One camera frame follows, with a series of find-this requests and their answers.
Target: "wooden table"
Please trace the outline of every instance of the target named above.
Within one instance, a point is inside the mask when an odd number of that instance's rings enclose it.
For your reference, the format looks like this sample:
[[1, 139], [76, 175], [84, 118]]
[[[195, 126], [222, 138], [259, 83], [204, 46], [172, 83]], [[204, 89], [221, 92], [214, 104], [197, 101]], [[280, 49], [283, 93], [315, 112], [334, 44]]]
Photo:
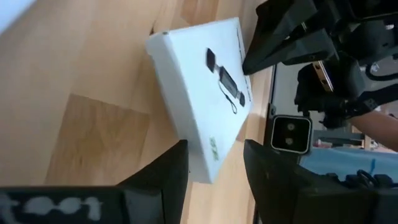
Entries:
[[[114, 185], [178, 139], [145, 53], [153, 32], [239, 16], [257, 0], [37, 0], [0, 37], [0, 184]], [[271, 70], [213, 185], [189, 183], [182, 223], [251, 223], [243, 141], [262, 142]]]

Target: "wall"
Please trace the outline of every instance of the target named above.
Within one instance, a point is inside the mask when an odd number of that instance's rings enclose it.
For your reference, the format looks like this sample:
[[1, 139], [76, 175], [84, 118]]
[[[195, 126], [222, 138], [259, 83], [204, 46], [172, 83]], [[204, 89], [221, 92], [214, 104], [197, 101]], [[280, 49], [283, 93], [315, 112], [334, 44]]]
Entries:
[[36, 0], [1, 0], [0, 34], [2, 34]]

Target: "cardboard box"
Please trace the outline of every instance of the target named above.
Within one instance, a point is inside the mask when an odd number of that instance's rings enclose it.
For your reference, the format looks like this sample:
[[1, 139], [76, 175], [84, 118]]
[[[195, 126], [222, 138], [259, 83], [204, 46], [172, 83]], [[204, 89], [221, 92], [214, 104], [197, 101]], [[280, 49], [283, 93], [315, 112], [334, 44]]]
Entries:
[[178, 137], [188, 140], [190, 178], [212, 183], [252, 106], [239, 19], [154, 34], [146, 49]]

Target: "person's arm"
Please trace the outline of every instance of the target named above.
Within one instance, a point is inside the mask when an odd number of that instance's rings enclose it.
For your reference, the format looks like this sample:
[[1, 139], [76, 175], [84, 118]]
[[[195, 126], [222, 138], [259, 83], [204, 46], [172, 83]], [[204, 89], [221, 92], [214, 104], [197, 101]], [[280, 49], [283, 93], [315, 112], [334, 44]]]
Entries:
[[372, 111], [350, 119], [350, 122], [363, 134], [398, 152], [398, 119]]

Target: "green logo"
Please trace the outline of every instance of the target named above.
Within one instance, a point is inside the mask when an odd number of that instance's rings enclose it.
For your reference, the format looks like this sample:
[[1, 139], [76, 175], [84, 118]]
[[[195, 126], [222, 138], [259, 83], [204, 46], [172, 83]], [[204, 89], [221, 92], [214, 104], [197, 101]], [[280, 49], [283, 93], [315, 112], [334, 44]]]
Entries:
[[216, 144], [216, 139], [214, 137], [210, 138], [210, 145], [211, 145], [211, 151], [213, 152], [213, 159], [218, 161], [218, 150], [217, 150], [217, 144]]

